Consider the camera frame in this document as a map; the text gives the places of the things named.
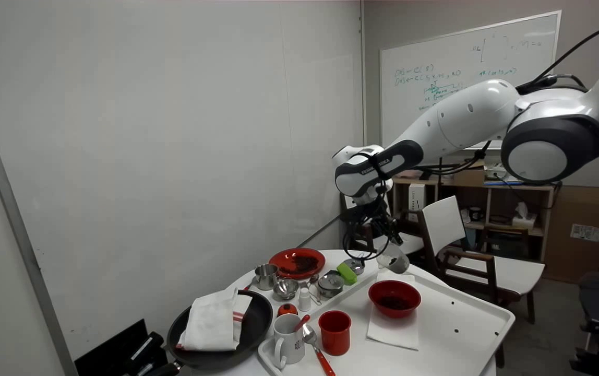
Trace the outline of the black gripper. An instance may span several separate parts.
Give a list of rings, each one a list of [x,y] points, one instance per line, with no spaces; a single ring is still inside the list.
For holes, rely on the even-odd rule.
[[[387,198],[377,197],[372,203],[354,205],[345,211],[345,235],[349,241],[364,238],[374,241],[387,236],[390,243],[399,245],[399,228],[389,211]]]

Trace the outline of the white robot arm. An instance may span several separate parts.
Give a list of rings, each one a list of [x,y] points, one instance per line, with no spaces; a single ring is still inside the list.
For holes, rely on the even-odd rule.
[[[527,184],[554,184],[599,159],[599,79],[586,93],[542,89],[521,95],[506,79],[464,89],[421,113],[389,147],[343,147],[334,186],[350,197],[354,218],[383,223],[400,243],[383,194],[394,175],[504,134],[501,164]]]

